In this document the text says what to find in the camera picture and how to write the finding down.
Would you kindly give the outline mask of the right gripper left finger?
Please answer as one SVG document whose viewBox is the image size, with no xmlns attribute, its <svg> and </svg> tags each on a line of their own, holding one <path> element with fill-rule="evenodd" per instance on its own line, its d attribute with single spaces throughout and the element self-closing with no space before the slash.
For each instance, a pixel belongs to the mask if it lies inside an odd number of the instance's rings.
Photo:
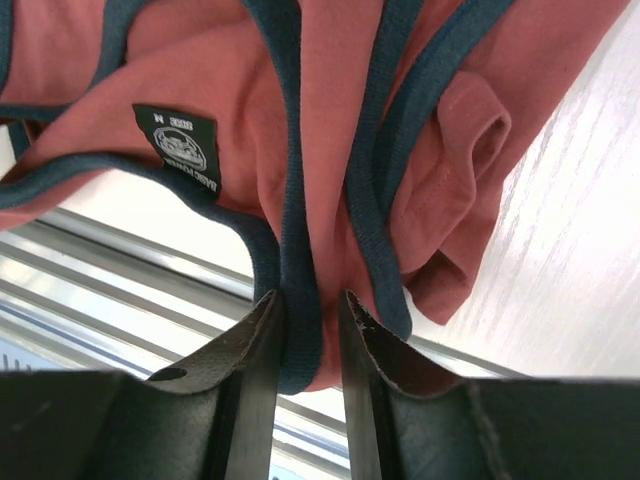
<svg viewBox="0 0 640 480">
<path fill-rule="evenodd" d="M 264 479 L 282 352 L 283 300 L 147 380 L 122 371 L 1 377 L 5 479 Z"/>
</svg>

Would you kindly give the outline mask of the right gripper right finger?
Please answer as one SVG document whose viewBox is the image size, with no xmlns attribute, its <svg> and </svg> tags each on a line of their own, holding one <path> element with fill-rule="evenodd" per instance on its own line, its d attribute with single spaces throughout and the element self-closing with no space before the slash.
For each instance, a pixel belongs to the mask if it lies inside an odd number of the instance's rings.
<svg viewBox="0 0 640 480">
<path fill-rule="evenodd" d="M 635 479 L 639 384 L 462 378 L 343 292 L 339 331 L 355 479 Z"/>
</svg>

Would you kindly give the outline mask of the red tank top blue trim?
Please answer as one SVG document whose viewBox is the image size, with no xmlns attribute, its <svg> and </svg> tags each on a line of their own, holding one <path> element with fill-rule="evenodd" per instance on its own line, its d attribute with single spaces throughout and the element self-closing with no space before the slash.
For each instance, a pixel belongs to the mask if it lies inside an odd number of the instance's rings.
<svg viewBox="0 0 640 480">
<path fill-rule="evenodd" d="M 337 297 L 400 338 L 469 296 L 503 182 L 623 1 L 5 1 L 1 225 L 122 170 L 278 289 L 279 389 L 340 380 Z"/>
</svg>

